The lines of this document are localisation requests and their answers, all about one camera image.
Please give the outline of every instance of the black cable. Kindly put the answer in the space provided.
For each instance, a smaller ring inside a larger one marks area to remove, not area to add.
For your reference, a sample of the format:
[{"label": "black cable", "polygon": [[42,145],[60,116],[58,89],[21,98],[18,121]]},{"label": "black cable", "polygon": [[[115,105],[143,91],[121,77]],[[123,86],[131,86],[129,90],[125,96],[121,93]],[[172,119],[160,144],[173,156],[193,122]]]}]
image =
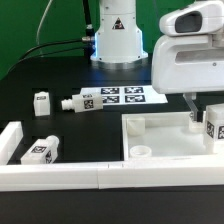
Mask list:
[{"label": "black cable", "polygon": [[40,55],[35,55],[35,56],[31,56],[31,57],[28,57],[28,58],[23,58],[23,59],[20,59],[18,62],[16,62],[13,66],[10,67],[10,69],[8,70],[7,72],[7,75],[18,65],[20,64],[21,62],[24,62],[26,60],[29,60],[29,59],[33,59],[33,58],[39,58],[39,57],[43,57],[43,56],[47,56],[47,55],[51,55],[51,54],[58,54],[58,53],[63,53],[63,52],[67,52],[67,51],[72,51],[72,50],[83,50],[85,49],[86,46],[83,46],[83,47],[73,47],[73,48],[70,48],[70,49],[65,49],[65,50],[60,50],[60,51],[54,51],[54,52],[50,52],[50,53],[46,53],[46,54],[40,54]]},{"label": "black cable", "polygon": [[19,61],[25,59],[29,54],[31,54],[32,52],[34,52],[34,51],[36,51],[40,48],[55,46],[55,45],[72,44],[72,43],[77,43],[77,42],[82,42],[82,39],[57,41],[57,42],[50,42],[50,43],[41,44],[41,45],[38,45],[38,46],[33,47],[30,50],[28,50],[24,55],[22,55],[22,57],[20,57]]},{"label": "black cable", "polygon": [[83,8],[84,8],[86,25],[92,25],[90,10],[89,10],[89,1],[82,0],[82,4],[83,4]]}]

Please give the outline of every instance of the white container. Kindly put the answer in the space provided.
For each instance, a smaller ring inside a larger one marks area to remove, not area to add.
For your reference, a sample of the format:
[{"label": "white container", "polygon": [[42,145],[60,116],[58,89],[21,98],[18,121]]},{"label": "white container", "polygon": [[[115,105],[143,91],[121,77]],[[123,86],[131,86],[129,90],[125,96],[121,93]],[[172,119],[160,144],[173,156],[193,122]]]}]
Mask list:
[{"label": "white container", "polygon": [[35,116],[50,115],[50,98],[49,93],[40,92],[34,95],[34,111]]},{"label": "white container", "polygon": [[63,110],[75,110],[76,113],[103,109],[100,93],[73,95],[72,100],[64,100],[61,104]]},{"label": "white container", "polygon": [[46,139],[38,139],[21,158],[21,163],[23,165],[53,163],[58,156],[58,144],[59,139],[53,135]]}]

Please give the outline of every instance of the cable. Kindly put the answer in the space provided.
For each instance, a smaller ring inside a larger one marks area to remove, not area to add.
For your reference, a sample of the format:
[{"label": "cable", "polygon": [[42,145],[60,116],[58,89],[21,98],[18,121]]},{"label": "cable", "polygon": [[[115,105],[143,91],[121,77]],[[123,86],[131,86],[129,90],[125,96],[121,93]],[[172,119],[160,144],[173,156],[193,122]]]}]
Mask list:
[{"label": "cable", "polygon": [[85,49],[86,46],[83,46],[83,47],[74,47],[74,48],[70,48],[70,49],[65,49],[65,50],[60,50],[60,51],[54,51],[54,52],[50,52],[50,53],[46,53],[46,54],[40,54],[40,55],[35,55],[35,56],[31,56],[31,57],[28,57],[28,58],[23,58],[23,59],[20,59],[18,62],[16,62],[13,66],[11,66],[7,72],[7,75],[18,65],[20,64],[21,62],[24,62],[26,60],[29,60],[29,59],[33,59],[33,58],[39,58],[39,57],[43,57],[43,56],[47,56],[47,55],[52,55],[52,54],[58,54],[58,53],[63,53],[63,52],[68,52],[68,51],[72,51],[72,50],[82,50],[82,49]]},{"label": "cable", "polygon": [[48,5],[47,5],[47,7],[46,7],[46,9],[44,11],[44,14],[43,14],[42,18],[41,18],[41,21],[40,21],[40,24],[39,24],[39,27],[38,27],[38,30],[37,30],[37,36],[36,36],[36,43],[37,43],[37,45],[40,45],[40,32],[41,32],[43,23],[45,21],[45,18],[47,16],[48,12],[49,12],[49,9],[50,9],[53,1],[54,0],[49,0]]},{"label": "cable", "polygon": [[55,45],[63,45],[63,44],[72,44],[72,43],[77,43],[77,42],[82,42],[82,39],[74,39],[74,40],[66,40],[66,41],[57,41],[57,42],[50,42],[50,43],[41,44],[41,45],[38,45],[38,46],[33,47],[30,50],[28,50],[24,55],[22,55],[20,57],[19,60],[25,59],[32,52],[34,52],[34,51],[36,51],[38,49],[44,48],[44,47],[55,46]]}]

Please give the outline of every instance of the black and white pattern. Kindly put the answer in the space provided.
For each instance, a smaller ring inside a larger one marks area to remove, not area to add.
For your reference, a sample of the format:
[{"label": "black and white pattern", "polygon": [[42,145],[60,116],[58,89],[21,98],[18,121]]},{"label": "black and white pattern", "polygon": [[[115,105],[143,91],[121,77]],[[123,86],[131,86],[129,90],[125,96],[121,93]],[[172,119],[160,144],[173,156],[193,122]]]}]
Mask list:
[{"label": "black and white pattern", "polygon": [[49,151],[45,157],[46,163],[49,164],[52,161],[51,151]]},{"label": "black and white pattern", "polygon": [[101,94],[102,95],[109,95],[109,94],[119,94],[120,88],[102,88]]},{"label": "black and white pattern", "polygon": [[37,97],[37,100],[46,100],[46,99],[47,99],[46,96],[39,96],[39,97]]},{"label": "black and white pattern", "polygon": [[84,101],[84,108],[86,110],[94,108],[93,100],[85,100]]},{"label": "black and white pattern", "polygon": [[219,136],[218,139],[224,139],[224,126],[219,126]]},{"label": "black and white pattern", "polygon": [[43,147],[43,146],[35,146],[31,152],[32,153],[43,153],[46,148],[47,147]]},{"label": "black and white pattern", "polygon": [[83,98],[91,98],[93,97],[91,94],[87,94],[87,95],[82,95]]},{"label": "black and white pattern", "polygon": [[104,104],[116,104],[116,103],[120,103],[120,97],[119,96],[103,96],[103,103]]},{"label": "black and white pattern", "polygon": [[209,121],[207,121],[207,134],[211,136],[212,138],[214,138],[215,126]]},{"label": "black and white pattern", "polygon": [[144,95],[128,95],[125,96],[125,103],[143,103],[145,101]]},{"label": "black and white pattern", "polygon": [[144,93],[143,87],[125,87],[125,94]]}]

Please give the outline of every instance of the white cube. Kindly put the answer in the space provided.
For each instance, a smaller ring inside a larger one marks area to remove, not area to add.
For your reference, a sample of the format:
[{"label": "white cube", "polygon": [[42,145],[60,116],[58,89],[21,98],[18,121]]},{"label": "white cube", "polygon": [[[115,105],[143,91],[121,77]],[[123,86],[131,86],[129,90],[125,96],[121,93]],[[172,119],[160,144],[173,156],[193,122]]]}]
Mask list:
[{"label": "white cube", "polygon": [[224,153],[224,104],[206,107],[204,144],[213,153]]},{"label": "white cube", "polygon": [[58,156],[58,144],[59,139],[56,136],[38,139],[21,158],[21,163],[23,165],[53,163]]},{"label": "white cube", "polygon": [[35,116],[47,116],[50,115],[50,98],[49,93],[40,92],[34,96],[34,111]]}]

